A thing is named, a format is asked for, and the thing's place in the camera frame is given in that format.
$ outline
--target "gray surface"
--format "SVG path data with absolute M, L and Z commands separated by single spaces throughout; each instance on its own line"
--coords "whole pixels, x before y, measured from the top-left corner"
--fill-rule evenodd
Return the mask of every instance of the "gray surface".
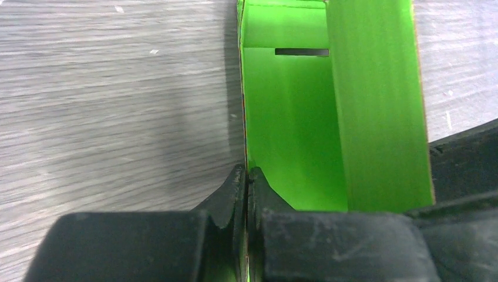
M 0 2 L 1 282 L 57 216 L 188 209 L 243 158 L 235 1 Z M 431 140 L 498 118 L 497 4 L 417 2 Z

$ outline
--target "open green cardboard box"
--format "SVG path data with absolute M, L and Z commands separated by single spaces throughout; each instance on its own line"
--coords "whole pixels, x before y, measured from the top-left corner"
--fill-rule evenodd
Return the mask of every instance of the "open green cardboard box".
M 298 210 L 433 204 L 411 0 L 238 3 L 246 160 Z

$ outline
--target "rectangular slit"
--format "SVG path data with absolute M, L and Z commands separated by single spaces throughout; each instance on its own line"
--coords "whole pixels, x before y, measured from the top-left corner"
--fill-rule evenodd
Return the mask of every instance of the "rectangular slit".
M 275 48 L 275 55 L 287 55 L 287 56 L 328 56 L 328 49 Z

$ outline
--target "green surface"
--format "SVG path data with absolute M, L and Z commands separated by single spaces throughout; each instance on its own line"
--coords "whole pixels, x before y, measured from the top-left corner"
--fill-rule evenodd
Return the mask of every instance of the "green surface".
M 328 1 L 350 210 L 433 203 L 411 0 Z
M 275 55 L 328 49 L 325 4 L 246 1 L 242 29 L 249 168 L 296 209 L 346 210 L 330 57 Z
M 248 168 L 298 210 L 432 204 L 411 2 L 376 3 L 239 2 Z

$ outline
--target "white scratch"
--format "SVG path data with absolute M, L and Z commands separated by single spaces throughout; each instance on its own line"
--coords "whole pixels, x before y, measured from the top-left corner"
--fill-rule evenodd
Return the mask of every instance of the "white scratch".
M 125 10 L 123 10 L 123 8 L 121 6 L 115 5 L 114 9 L 116 9 L 116 12 L 121 13 L 121 14 L 125 12 Z
M 449 111 L 446 111 L 446 122 L 448 123 L 448 128 L 450 130 L 453 130 L 453 126 L 451 124 L 451 116 L 450 116 L 450 112 Z

